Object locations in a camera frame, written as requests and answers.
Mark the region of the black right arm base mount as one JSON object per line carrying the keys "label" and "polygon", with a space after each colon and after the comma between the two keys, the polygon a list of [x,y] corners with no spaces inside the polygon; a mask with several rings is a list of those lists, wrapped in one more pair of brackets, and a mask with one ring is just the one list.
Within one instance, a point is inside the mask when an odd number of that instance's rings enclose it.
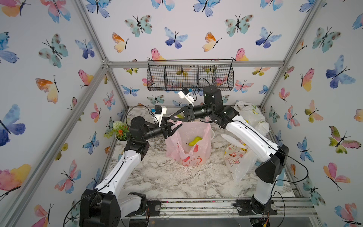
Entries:
{"label": "black right arm base mount", "polygon": [[240,216],[251,216],[251,215],[277,215],[277,207],[273,200],[269,198],[266,204],[260,203],[257,199],[252,196],[250,199],[237,199],[232,204],[238,211]]}

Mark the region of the pink plastic bag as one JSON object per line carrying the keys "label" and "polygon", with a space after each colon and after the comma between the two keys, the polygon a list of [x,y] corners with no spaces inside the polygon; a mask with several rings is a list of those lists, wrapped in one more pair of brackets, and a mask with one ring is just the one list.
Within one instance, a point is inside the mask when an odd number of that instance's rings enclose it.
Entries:
{"label": "pink plastic bag", "polygon": [[176,132],[165,140],[166,156],[186,167],[205,164],[214,138],[210,123],[177,121],[172,129]]}

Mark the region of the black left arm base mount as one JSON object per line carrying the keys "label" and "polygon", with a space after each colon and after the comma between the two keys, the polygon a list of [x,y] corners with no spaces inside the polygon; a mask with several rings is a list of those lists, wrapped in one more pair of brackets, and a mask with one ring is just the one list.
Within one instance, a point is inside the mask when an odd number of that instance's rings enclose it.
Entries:
{"label": "black left arm base mount", "polygon": [[160,200],[149,200],[145,194],[131,192],[129,195],[137,196],[141,199],[139,209],[127,215],[128,217],[158,217],[161,211]]}

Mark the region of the green pear bottom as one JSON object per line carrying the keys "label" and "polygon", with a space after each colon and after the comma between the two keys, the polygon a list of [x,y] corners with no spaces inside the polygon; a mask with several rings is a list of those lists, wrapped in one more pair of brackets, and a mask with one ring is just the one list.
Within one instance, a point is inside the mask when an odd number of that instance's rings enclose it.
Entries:
{"label": "green pear bottom", "polygon": [[197,136],[197,137],[194,138],[193,141],[187,143],[187,145],[190,146],[190,147],[193,147],[193,146],[195,146],[201,140],[203,140],[203,138]]}

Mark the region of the clear white plastic bag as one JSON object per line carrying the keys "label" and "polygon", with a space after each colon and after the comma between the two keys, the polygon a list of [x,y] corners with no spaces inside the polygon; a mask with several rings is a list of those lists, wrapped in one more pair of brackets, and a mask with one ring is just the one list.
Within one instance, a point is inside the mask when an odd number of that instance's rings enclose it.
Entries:
{"label": "clear white plastic bag", "polygon": [[242,181],[246,174],[254,167],[261,164],[258,156],[245,142],[227,134],[221,134],[229,146],[224,153],[224,161],[236,181]]}

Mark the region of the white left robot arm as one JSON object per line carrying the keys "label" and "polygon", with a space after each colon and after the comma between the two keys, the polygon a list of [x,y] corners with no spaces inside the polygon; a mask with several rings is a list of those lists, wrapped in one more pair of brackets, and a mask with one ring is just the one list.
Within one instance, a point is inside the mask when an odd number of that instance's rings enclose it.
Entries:
{"label": "white left robot arm", "polygon": [[130,137],[124,155],[113,170],[93,190],[87,189],[80,199],[79,225],[81,227],[117,227],[124,217],[147,214],[145,194],[131,192],[118,200],[119,194],[131,172],[143,160],[149,149],[148,139],[162,135],[172,136],[182,122],[172,123],[162,117],[160,125],[152,127],[141,116],[130,123]]}

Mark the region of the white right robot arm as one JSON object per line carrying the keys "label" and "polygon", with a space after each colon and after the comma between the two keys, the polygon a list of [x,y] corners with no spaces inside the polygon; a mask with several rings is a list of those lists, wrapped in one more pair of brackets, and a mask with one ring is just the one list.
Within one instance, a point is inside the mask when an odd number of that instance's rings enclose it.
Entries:
{"label": "white right robot arm", "polygon": [[192,93],[184,88],[178,92],[181,99],[186,99],[189,105],[182,107],[182,122],[209,117],[238,139],[242,140],[261,161],[255,173],[258,177],[256,191],[251,198],[251,206],[256,214],[262,214],[272,205],[273,188],[278,180],[289,152],[287,146],[278,146],[265,138],[251,127],[246,120],[231,106],[225,106],[222,101],[221,90],[216,86],[206,86],[203,89],[204,103],[194,105]]}

